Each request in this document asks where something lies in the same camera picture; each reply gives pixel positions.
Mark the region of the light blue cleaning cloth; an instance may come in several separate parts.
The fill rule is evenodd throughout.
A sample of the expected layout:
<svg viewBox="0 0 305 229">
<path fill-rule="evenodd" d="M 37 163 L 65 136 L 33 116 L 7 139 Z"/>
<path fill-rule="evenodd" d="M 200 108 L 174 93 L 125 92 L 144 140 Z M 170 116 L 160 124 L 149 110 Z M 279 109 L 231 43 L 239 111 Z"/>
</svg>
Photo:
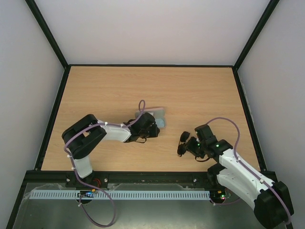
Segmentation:
<svg viewBox="0 0 305 229">
<path fill-rule="evenodd" d="M 158 118 L 155 121 L 156 121 L 156 125 L 158 126 L 159 129 L 166 127 L 166 123 L 163 118 Z"/>
</svg>

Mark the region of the black round sunglasses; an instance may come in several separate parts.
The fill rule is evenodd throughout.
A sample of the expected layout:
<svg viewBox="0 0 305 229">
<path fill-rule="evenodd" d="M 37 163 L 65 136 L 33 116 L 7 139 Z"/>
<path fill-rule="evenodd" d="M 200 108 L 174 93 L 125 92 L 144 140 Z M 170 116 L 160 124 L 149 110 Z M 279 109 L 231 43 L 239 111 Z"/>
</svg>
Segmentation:
<svg viewBox="0 0 305 229">
<path fill-rule="evenodd" d="M 181 157 L 182 155 L 184 155 L 186 153 L 186 143 L 187 143 L 187 140 L 189 139 L 190 137 L 190 133 L 189 132 L 186 132 L 184 131 L 181 136 L 180 136 L 180 139 L 179 139 L 179 143 L 178 143 L 178 148 L 177 148 L 177 155 L 179 157 Z"/>
</svg>

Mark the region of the pink glasses case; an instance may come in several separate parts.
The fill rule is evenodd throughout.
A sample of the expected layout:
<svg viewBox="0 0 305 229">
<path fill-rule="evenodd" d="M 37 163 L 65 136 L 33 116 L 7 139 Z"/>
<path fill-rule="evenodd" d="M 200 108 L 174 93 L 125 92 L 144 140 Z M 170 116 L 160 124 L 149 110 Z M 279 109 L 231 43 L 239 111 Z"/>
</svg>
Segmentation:
<svg viewBox="0 0 305 229">
<path fill-rule="evenodd" d="M 144 113 L 151 114 L 155 118 L 155 120 L 158 119 L 158 118 L 163 118 L 166 122 L 165 109 L 163 107 L 145 109 Z"/>
</svg>

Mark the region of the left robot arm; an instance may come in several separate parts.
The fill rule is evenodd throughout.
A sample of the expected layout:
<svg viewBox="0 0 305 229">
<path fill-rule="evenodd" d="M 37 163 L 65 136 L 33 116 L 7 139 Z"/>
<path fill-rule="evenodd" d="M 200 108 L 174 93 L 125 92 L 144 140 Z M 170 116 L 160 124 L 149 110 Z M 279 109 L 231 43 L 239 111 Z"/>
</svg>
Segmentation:
<svg viewBox="0 0 305 229">
<path fill-rule="evenodd" d="M 70 184 L 74 187 L 101 187 L 101 179 L 94 176 L 89 154 L 101 141 L 118 141 L 122 143 L 137 142 L 143 139 L 156 138 L 160 133 L 154 116 L 144 113 L 122 124 L 98 120 L 88 114 L 66 129 L 61 137 L 65 143 L 64 151 L 76 173 Z"/>
</svg>

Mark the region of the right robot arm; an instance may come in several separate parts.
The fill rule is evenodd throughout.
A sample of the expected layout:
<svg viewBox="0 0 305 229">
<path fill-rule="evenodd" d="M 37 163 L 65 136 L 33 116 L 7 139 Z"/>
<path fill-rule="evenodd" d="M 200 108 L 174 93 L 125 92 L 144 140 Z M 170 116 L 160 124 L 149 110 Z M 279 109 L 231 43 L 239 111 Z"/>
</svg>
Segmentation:
<svg viewBox="0 0 305 229">
<path fill-rule="evenodd" d="M 281 181 L 274 181 L 247 163 L 226 140 L 218 140 L 209 125 L 180 136 L 177 154 L 189 152 L 198 162 L 213 159 L 216 163 L 207 170 L 213 187 L 223 186 L 234 192 L 253 210 L 256 219 L 266 229 L 281 223 L 290 224 L 294 214 L 289 189 Z"/>
</svg>

